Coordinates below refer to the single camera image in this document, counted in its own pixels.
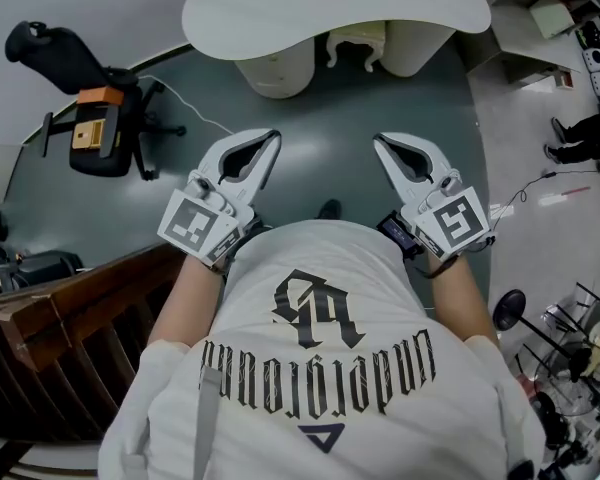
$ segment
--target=white stool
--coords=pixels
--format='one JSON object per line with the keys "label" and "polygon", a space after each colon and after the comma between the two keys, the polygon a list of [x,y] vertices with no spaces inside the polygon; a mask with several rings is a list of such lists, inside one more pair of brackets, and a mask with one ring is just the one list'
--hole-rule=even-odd
{"label": "white stool", "polygon": [[327,67],[332,68],[338,61],[336,47],[340,43],[366,44],[371,46],[373,52],[364,61],[364,69],[369,73],[373,73],[372,64],[380,59],[384,54],[385,42],[385,24],[384,21],[369,21],[366,23],[356,23],[355,25],[347,25],[333,29],[329,32],[327,39],[327,52],[331,59],[327,63]]}

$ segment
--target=wooden railing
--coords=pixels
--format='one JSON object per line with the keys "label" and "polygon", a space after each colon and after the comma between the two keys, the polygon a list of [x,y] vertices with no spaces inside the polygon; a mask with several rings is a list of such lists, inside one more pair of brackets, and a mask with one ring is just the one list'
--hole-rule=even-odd
{"label": "wooden railing", "polygon": [[0,437],[99,440],[183,259],[164,244],[0,295]]}

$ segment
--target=office chair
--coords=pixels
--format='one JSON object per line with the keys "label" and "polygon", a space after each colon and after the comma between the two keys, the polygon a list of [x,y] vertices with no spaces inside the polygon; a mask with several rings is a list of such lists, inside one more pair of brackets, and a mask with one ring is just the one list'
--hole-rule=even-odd
{"label": "office chair", "polygon": [[63,93],[78,95],[74,121],[53,123],[53,114],[45,115],[39,138],[43,157],[51,135],[72,131],[69,164],[76,171],[124,176],[133,155],[140,176],[148,181],[157,176],[144,168],[139,135],[186,133],[184,126],[161,127],[146,114],[151,98],[163,92],[164,85],[154,82],[143,96],[135,74],[100,65],[69,29],[23,21],[9,34],[5,54],[11,62],[40,73]]}

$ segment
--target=white t-shirt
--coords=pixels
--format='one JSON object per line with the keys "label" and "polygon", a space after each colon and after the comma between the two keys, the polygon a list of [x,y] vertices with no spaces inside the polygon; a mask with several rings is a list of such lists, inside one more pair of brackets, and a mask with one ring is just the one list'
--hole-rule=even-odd
{"label": "white t-shirt", "polygon": [[342,221],[268,231],[236,255],[209,336],[157,342],[100,452],[100,478],[193,478],[203,365],[222,371],[205,478],[504,479],[494,383],[536,472],[544,433],[499,350],[428,318],[396,244]]}

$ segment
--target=sneaker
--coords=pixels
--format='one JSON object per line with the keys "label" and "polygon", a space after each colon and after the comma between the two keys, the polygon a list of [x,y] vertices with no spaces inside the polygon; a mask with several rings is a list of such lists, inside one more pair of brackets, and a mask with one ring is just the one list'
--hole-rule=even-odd
{"label": "sneaker", "polygon": [[557,117],[551,118],[551,126],[553,127],[553,131],[556,132],[556,137],[558,137],[558,142],[560,142],[560,144],[566,144],[567,141],[564,138],[564,132],[567,129],[564,126],[562,126],[562,123],[560,123],[560,121],[558,121]]}
{"label": "sneaker", "polygon": [[329,199],[320,208],[318,219],[320,220],[340,220],[342,215],[342,204],[337,199]]}
{"label": "sneaker", "polygon": [[553,152],[553,151],[555,151],[554,148],[552,148],[551,146],[549,146],[549,144],[545,144],[543,149],[544,149],[545,156],[549,160],[551,160],[554,164],[559,164],[560,163],[560,161],[558,160],[558,157]]}

